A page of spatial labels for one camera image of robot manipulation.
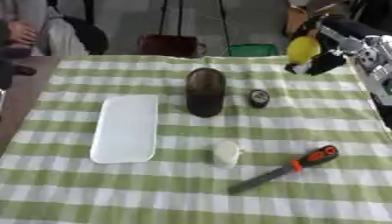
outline white tray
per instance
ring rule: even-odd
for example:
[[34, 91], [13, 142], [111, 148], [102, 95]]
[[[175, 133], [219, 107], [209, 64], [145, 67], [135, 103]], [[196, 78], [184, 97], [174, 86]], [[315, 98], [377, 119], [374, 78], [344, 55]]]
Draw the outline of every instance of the white tray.
[[98, 164], [140, 163], [155, 153], [158, 98], [128, 95], [107, 99], [95, 131], [91, 159]]

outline green and white checkered tablecloth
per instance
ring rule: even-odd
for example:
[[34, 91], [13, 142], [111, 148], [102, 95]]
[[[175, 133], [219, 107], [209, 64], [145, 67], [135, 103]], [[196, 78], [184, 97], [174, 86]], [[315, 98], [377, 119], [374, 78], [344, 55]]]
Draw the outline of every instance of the green and white checkered tablecloth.
[[[285, 59], [104, 56], [62, 61], [0, 160], [0, 223], [392, 223], [392, 143], [350, 67], [310, 77]], [[227, 76], [220, 115], [186, 112], [186, 75]], [[267, 108], [246, 93], [266, 89]], [[103, 101], [159, 95], [157, 150], [141, 164], [95, 164], [89, 149]], [[247, 153], [226, 170], [208, 163], [231, 139]], [[340, 157], [228, 196], [240, 180], [316, 147]]]

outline yellow object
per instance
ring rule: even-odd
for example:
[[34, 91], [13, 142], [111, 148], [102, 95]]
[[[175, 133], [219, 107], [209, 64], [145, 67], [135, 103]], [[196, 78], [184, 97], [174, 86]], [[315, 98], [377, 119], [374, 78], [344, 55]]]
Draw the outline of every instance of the yellow object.
[[302, 65], [311, 57], [320, 54], [319, 42], [310, 36], [295, 38], [287, 47], [287, 55], [290, 63]]

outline orange and black handle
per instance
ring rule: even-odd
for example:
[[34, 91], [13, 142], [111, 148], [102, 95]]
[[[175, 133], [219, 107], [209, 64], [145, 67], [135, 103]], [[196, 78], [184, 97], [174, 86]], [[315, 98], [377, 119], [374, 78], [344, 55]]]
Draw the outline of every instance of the orange and black handle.
[[296, 172], [300, 172], [302, 171], [302, 168], [321, 165], [335, 159], [338, 155], [339, 152], [335, 146], [327, 145], [323, 148], [311, 151], [309, 154], [298, 160], [292, 161], [291, 164]]

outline dark cylindrical container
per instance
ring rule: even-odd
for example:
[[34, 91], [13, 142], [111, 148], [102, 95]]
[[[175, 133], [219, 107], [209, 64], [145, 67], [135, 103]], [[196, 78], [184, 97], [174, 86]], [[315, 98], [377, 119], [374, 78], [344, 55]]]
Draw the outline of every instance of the dark cylindrical container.
[[218, 115], [225, 98], [226, 78], [212, 68], [199, 68], [186, 77], [186, 106], [199, 117]]

